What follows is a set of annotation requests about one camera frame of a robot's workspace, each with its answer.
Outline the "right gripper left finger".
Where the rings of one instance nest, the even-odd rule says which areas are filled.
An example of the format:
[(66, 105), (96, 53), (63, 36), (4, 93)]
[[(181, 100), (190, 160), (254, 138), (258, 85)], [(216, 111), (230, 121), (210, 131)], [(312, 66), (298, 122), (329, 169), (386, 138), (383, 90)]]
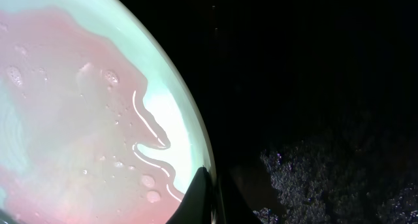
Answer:
[(212, 181), (205, 167), (200, 167), (178, 209), (167, 224), (211, 224)]

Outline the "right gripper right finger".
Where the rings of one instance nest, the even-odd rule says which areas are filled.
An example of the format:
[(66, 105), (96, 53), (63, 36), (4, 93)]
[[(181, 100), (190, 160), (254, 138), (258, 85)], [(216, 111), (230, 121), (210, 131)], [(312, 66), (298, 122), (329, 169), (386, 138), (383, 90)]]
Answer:
[(219, 194), (218, 207), (221, 223), (224, 224), (261, 224), (260, 220), (246, 204), (235, 182), (228, 174), (217, 179)]

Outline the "light blue plate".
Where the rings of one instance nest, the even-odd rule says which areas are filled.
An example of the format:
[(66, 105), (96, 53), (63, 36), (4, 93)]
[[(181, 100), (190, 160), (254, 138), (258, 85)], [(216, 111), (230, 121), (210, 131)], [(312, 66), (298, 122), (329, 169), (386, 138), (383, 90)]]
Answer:
[(1, 0), (1, 222), (176, 223), (213, 153), (119, 0)]

